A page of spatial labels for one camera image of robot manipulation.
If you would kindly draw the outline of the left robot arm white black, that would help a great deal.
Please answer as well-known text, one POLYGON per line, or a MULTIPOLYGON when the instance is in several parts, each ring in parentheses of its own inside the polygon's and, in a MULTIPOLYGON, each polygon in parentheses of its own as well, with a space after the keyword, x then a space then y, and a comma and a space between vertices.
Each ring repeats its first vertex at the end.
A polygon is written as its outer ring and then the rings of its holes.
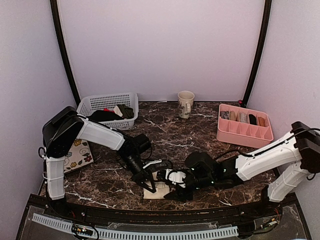
POLYGON ((145 134, 129 136, 119 129, 89 120, 67 106, 42 128, 44 150, 44 178, 47 194, 53 202, 51 210, 60 218, 67 218, 70 206, 62 199, 64 190, 64 162, 76 140, 85 140, 116 151, 132 173, 132 180, 151 193, 156 192, 152 172, 143 165, 141 154, 151 148, 145 134))

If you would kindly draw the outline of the cream cotton boxer underwear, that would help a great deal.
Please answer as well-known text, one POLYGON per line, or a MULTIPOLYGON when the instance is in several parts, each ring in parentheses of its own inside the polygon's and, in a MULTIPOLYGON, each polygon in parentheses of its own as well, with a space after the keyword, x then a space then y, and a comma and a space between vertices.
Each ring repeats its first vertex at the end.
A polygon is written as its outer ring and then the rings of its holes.
POLYGON ((156 191, 152 193, 144 189, 143 198, 145 200, 164 200, 164 196, 170 192, 170 187, 165 182, 158 180, 157 173, 157 171, 152 173, 156 191))

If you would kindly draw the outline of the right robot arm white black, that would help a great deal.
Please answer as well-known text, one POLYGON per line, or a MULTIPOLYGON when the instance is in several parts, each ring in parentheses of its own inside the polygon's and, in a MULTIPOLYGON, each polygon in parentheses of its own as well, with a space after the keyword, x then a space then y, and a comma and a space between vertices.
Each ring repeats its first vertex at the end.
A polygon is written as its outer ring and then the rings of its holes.
POLYGON ((166 200, 185 202, 196 190, 207 187, 230 189, 282 165, 287 169, 262 192, 255 213, 266 217, 304 179, 311 181, 320 172, 320 130, 300 121, 282 138, 250 153, 237 153, 221 162, 226 152, 212 158, 206 152, 193 152, 184 161, 185 169, 167 169, 165 181, 175 186, 166 200))

